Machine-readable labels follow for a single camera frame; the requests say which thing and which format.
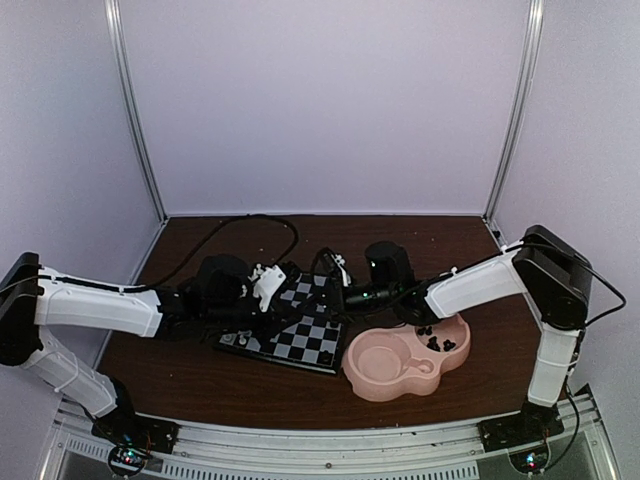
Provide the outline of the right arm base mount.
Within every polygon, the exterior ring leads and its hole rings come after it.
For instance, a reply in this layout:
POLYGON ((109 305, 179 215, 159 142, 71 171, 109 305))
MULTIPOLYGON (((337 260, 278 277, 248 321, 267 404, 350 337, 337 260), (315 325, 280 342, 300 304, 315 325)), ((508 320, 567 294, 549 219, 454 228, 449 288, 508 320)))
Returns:
POLYGON ((483 420, 477 427, 485 452, 538 444, 564 432, 560 419, 544 423, 522 413, 483 420))

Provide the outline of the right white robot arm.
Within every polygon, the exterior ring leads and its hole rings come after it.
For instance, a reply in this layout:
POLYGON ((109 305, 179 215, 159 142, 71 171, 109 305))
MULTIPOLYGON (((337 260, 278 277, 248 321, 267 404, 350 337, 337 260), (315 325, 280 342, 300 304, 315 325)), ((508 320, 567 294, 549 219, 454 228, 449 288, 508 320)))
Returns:
POLYGON ((342 361, 353 392, 371 402, 405 394, 426 396, 444 373, 468 357, 470 327, 463 311, 515 295, 527 295, 541 314, 542 333, 525 410, 513 419, 519 440, 535 440, 551 424, 586 328, 589 261, 550 230, 530 227, 521 241, 471 266, 417 281, 406 251, 378 242, 366 252, 371 282, 342 290, 349 314, 392 310, 397 327, 373 328, 350 343, 342 361))

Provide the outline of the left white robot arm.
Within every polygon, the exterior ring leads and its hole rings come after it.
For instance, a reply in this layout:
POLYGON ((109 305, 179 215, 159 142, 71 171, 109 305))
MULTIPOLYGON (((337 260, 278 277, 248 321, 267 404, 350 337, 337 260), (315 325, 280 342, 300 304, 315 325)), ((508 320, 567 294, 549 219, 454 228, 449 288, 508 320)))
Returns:
POLYGON ((26 252, 1 282, 1 362, 37 374, 73 398, 123 444, 144 433, 127 389, 60 344, 52 325, 81 326, 174 340, 252 331, 268 340, 305 316, 325 313, 288 262, 249 266, 240 258, 206 257, 177 287, 102 284, 63 275, 26 252))

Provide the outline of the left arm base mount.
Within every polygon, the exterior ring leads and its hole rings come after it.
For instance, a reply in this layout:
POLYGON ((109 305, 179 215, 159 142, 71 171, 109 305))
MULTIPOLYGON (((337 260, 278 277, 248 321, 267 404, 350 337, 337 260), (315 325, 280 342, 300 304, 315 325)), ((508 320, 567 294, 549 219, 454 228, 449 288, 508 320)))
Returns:
POLYGON ((179 433, 179 425, 168 420, 137 416, 133 423, 110 427, 102 419, 93 422, 91 434, 121 447, 142 453, 171 454, 179 433))

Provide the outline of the black and white chessboard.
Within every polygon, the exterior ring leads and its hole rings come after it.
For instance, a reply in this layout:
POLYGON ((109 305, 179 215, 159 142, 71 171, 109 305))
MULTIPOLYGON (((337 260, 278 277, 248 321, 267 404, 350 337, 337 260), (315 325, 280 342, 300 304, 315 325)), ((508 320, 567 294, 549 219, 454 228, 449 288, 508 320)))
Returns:
POLYGON ((302 301, 309 299, 311 303, 298 319, 276 336, 266 341, 258 341, 253 334, 247 337, 247 344, 242 347, 236 344, 237 333, 232 344, 221 342, 214 347, 218 350, 240 355, 254 360, 290 366, 292 368, 315 371, 328 375, 339 373, 346 326, 340 322, 337 329, 329 325, 333 321, 324 306, 323 299, 328 296, 329 279, 324 275, 300 274, 296 282, 280 295, 280 299, 297 307, 302 301), (322 362, 322 353, 329 352, 332 362, 322 362))

